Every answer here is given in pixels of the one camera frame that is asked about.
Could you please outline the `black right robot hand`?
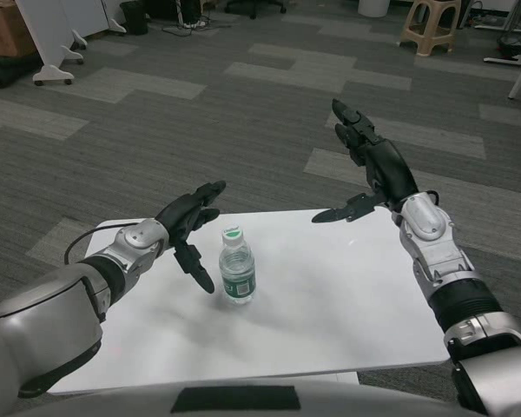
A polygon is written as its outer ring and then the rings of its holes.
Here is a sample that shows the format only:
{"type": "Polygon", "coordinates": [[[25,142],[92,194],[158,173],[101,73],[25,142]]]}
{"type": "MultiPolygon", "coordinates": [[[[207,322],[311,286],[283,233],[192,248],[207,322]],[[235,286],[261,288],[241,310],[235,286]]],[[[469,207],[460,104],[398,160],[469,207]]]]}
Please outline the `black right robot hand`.
{"type": "Polygon", "coordinates": [[[376,133],[373,123],[358,110],[338,99],[333,99],[332,110],[339,119],[334,131],[348,150],[350,159],[366,170],[366,181],[372,193],[350,198],[343,208],[320,212],[312,222],[353,222],[372,213],[379,205],[391,211],[401,209],[407,197],[419,192],[403,156],[390,140],[376,133]]]}

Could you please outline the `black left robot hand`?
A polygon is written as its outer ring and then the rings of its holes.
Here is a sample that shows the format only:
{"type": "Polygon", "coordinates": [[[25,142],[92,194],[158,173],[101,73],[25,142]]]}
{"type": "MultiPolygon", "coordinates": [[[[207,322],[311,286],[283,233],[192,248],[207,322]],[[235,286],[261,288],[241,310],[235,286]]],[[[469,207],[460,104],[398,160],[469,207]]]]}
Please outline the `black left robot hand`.
{"type": "Polygon", "coordinates": [[[175,259],[183,273],[191,275],[208,294],[214,292],[214,283],[201,265],[199,250],[188,244],[187,239],[192,232],[218,218],[220,210],[210,205],[226,186],[225,181],[205,183],[194,193],[171,202],[155,217],[168,232],[168,246],[175,249],[175,259]]]}

